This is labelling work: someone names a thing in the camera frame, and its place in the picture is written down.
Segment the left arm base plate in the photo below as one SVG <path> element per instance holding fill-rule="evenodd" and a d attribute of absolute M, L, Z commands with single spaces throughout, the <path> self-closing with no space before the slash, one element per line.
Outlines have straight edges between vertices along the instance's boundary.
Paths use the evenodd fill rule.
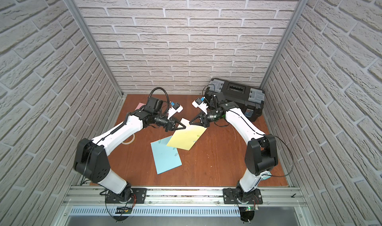
<path fill-rule="evenodd" d="M 107 204 L 128 203 L 143 204 L 146 198 L 147 188 L 128 188 L 120 194 L 108 191 L 105 196 Z"/>

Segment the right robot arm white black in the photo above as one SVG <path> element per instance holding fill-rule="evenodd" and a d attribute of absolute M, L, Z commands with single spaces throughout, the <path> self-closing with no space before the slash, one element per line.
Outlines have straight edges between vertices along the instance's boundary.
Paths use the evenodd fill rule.
<path fill-rule="evenodd" d="M 205 98 L 197 98 L 192 102 L 193 107 L 201 110 L 189 124 L 209 127 L 210 123 L 220 119 L 226 120 L 240 134 L 247 144 L 245 154 L 246 171 L 235 188 L 224 188 L 225 204 L 254 204 L 263 203 L 259 183 L 271 176 L 270 171 L 278 165 L 276 139 L 259 130 L 243 114 L 235 102 L 223 99 L 215 104 L 207 104 Z"/>

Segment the yellow paper sheet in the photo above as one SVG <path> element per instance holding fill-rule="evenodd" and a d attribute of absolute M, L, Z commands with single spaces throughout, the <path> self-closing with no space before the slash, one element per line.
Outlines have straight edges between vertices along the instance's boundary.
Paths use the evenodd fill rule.
<path fill-rule="evenodd" d="M 167 143 L 167 146 L 190 150 L 206 131 L 206 128 L 197 125 L 190 125 L 189 120 L 184 118 L 181 119 L 181 123 L 184 124 L 186 128 L 183 130 L 176 130 Z"/>

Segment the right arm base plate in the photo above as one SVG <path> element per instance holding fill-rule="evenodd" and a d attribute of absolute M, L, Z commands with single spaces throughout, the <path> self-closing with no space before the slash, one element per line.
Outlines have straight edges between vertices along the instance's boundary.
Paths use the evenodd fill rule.
<path fill-rule="evenodd" d="M 250 192 L 244 192 L 240 187 L 237 188 L 223 188 L 223 200 L 225 204 L 238 204 L 238 205 L 262 205 L 263 199 L 261 191 L 256 188 Z"/>

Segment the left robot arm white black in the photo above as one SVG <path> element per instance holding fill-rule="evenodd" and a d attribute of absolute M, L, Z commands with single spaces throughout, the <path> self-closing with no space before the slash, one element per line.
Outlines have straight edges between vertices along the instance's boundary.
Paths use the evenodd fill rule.
<path fill-rule="evenodd" d="M 118 202 L 127 203 L 133 197 L 131 185 L 111 170 L 108 156 L 130 136 L 149 126 L 163 127 L 166 132 L 185 129 L 174 116 L 183 110 L 182 105 L 169 99 L 166 104 L 163 110 L 163 101 L 149 95 L 146 104 L 127 113 L 120 124 L 91 140 L 80 140 L 73 169 L 115 195 Z"/>

